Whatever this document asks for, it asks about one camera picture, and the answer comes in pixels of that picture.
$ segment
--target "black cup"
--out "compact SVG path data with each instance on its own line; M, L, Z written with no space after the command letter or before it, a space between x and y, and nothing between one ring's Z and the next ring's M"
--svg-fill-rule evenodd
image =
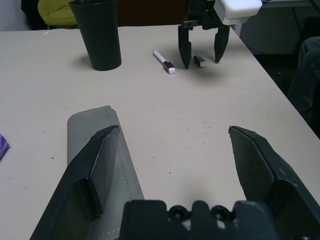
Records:
M79 26L92 67L98 71L121 65L117 23L117 0L69 2Z

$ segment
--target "floor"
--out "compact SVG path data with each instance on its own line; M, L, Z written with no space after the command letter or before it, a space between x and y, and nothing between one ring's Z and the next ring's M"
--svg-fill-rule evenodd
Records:
M270 75L275 84L286 96L297 70L298 56L290 55L254 55L265 71ZM313 121L309 124L314 133L320 138L320 104L314 103L312 110Z
M254 55L275 84L287 95L297 69L298 57L290 55Z

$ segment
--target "chair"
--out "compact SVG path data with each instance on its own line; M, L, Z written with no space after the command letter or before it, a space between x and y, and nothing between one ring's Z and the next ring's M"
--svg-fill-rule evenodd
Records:
M39 0L38 11L44 22L53 27L77 25L69 2L71 0Z

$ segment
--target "gray cloth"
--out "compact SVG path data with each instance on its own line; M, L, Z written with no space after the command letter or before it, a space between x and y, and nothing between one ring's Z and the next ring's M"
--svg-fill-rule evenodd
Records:
M314 95L320 83L320 37L305 40L299 52L297 72L288 91L288 99L307 123L312 118Z
M119 125L119 140L109 196L100 219L89 229L88 240L114 240L119 237L124 205L132 199L144 199L134 165L116 111L99 107L72 115L67 124L67 163L101 129Z

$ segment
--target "white marker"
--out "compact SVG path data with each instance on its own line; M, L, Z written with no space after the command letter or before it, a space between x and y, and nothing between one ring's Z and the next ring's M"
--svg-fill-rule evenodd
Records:
M153 55L162 63L164 69L168 72L168 74L176 73L175 66L171 62L166 61L165 58L163 56L161 56L161 54L159 52L154 50Z
M191 57L195 65L197 65L199 68L204 68L206 66L206 60L204 60L202 57L196 56L193 52L191 52Z

